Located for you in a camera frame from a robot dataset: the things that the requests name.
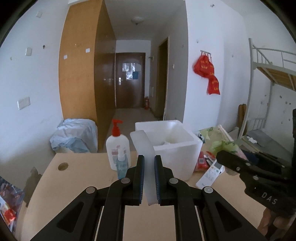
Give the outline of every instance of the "table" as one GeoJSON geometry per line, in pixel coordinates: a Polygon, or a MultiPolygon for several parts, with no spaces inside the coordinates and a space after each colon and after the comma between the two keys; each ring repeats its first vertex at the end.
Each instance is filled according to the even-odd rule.
{"type": "MultiPolygon", "coordinates": [[[[131,152],[132,164],[136,164],[136,152],[131,152]]],[[[195,186],[202,173],[194,173],[187,183],[195,186]]],[[[29,241],[74,198],[89,186],[97,189],[110,186],[117,180],[111,170],[106,153],[58,153],[39,181],[25,214],[21,241],[29,241]],[[66,162],[69,167],[59,171],[66,162]]],[[[239,176],[221,174],[212,187],[236,208],[252,225],[257,227],[264,206],[244,193],[245,185],[239,176]]],[[[124,240],[172,241],[175,240],[173,206],[148,206],[145,195],[139,207],[126,206],[124,240]]]]}

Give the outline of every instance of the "floor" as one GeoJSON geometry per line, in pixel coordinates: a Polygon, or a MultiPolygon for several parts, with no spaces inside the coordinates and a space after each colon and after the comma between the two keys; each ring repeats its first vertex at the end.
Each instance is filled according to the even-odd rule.
{"type": "MultiPolygon", "coordinates": [[[[137,109],[116,109],[113,119],[123,121],[122,124],[119,124],[121,134],[125,135],[130,142],[130,150],[135,151],[135,146],[130,137],[130,133],[135,131],[135,123],[143,121],[157,121],[150,110],[145,110],[144,108],[137,109]]],[[[113,124],[110,125],[107,138],[111,136],[113,124]]],[[[104,144],[104,149],[100,152],[107,152],[106,150],[106,140],[104,144]]]]}

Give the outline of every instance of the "red bottle cap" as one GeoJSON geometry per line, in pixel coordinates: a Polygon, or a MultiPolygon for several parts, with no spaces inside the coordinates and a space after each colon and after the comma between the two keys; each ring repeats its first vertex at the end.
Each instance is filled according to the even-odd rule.
{"type": "Polygon", "coordinates": [[[123,123],[123,121],[121,121],[121,120],[112,120],[112,122],[113,122],[112,136],[118,137],[118,136],[120,136],[120,129],[117,126],[117,124],[118,123],[121,124],[121,123],[123,123]]]}

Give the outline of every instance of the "fire extinguisher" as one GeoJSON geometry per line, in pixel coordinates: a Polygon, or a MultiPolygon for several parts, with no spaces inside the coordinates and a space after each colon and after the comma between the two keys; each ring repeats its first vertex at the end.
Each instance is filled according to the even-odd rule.
{"type": "Polygon", "coordinates": [[[149,107],[149,97],[145,97],[145,109],[148,110],[150,107],[149,107]]]}

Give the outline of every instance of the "doorway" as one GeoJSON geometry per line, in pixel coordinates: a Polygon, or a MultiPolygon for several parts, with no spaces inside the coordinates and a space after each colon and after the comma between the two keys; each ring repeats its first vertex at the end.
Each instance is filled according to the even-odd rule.
{"type": "Polygon", "coordinates": [[[117,53],[116,108],[143,108],[145,88],[145,53],[117,53]]]}
{"type": "Polygon", "coordinates": [[[168,38],[158,47],[156,104],[154,116],[161,120],[165,118],[166,94],[168,85],[168,38]]]}

